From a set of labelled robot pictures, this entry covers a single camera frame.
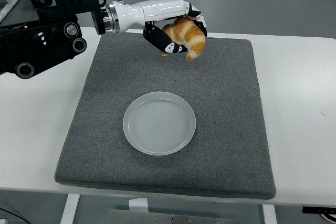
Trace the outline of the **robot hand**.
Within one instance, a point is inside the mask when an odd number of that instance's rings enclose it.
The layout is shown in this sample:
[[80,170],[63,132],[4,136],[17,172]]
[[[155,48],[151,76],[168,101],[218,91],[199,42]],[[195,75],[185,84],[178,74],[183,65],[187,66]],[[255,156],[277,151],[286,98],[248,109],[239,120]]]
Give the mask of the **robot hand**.
[[144,38],[161,55],[187,52],[193,60],[204,50],[207,30],[201,12],[183,0],[150,0],[133,5],[107,5],[110,29],[123,33],[133,25],[144,28]]

